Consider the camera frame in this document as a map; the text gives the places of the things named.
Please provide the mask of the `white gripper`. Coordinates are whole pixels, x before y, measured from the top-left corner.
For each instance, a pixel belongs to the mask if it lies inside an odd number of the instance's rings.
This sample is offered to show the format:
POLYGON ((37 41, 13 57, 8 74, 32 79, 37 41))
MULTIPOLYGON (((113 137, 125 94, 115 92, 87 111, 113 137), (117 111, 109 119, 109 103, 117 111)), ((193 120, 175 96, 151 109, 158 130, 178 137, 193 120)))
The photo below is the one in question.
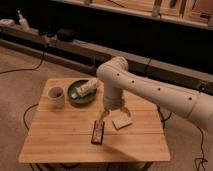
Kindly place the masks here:
POLYGON ((104 118, 110 114, 109 110, 117 110, 121 108, 121 112, 125 113, 128 117, 131 117, 131 112, 127 107, 122 107, 124 103, 123 92, 105 92, 103 96, 103 104, 106 109, 101 111, 98 121, 104 121, 104 118))

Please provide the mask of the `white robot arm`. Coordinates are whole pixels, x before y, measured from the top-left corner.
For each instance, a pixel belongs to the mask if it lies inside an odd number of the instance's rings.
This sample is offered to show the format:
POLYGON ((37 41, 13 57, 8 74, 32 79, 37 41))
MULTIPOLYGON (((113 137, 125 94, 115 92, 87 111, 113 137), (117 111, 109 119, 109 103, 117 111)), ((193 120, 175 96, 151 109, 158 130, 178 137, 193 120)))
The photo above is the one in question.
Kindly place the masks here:
POLYGON ((212 95, 134 75, 128 71, 128 62, 121 56, 101 64, 96 75, 104 84, 105 109, 119 109, 124 104, 123 91, 126 90, 213 135, 212 95))

